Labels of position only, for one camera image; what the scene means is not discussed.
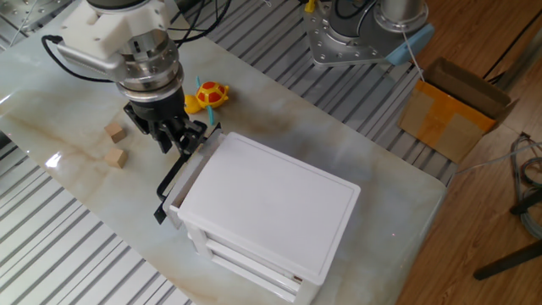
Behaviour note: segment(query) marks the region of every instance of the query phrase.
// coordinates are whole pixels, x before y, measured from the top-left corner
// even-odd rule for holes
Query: toy turtle
[[[227,100],[229,100],[229,90],[229,86],[223,86],[218,82],[208,81],[199,86],[195,97],[185,96],[185,111],[188,114],[195,114],[206,108],[209,112],[209,120],[211,125],[214,125],[213,109],[220,107]]]

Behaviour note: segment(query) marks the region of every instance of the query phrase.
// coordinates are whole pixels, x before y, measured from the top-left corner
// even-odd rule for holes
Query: metal grating floor
[[[0,150],[0,304],[190,304],[13,143]]]
[[[225,0],[218,0],[220,7]],[[214,5],[198,28],[214,22]],[[209,38],[399,158],[448,184],[457,165],[396,126],[411,64],[315,66],[297,0],[233,0]],[[196,10],[185,16],[191,22]],[[16,29],[0,17],[0,53]],[[17,42],[25,39],[21,35]],[[13,143],[0,150],[0,304],[190,300]]]

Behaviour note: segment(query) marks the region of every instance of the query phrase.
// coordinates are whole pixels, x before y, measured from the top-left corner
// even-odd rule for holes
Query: white lid
[[[230,133],[179,217],[322,284],[359,193],[351,182]]]

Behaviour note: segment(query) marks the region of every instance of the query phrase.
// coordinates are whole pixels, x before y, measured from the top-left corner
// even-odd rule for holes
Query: metal mounting plate
[[[328,4],[317,3],[313,13],[307,13],[301,7],[314,62],[322,66],[385,63],[385,59],[376,50],[359,39],[342,42],[333,38],[328,18],[330,7]]]

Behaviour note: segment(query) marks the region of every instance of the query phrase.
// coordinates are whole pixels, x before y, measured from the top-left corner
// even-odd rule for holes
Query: wooden floor
[[[422,66],[445,56],[490,78],[505,71],[542,28],[542,17],[534,20],[542,9],[539,0],[428,3],[437,35],[420,54]],[[511,96],[520,99],[517,107],[474,148],[460,170],[507,154],[521,132],[542,141],[542,60]],[[533,156],[527,151],[518,161]],[[397,304],[542,304],[542,258],[484,281],[473,278],[475,269],[536,241],[509,214],[515,202],[510,160],[456,176]],[[542,208],[532,210],[542,223]]]

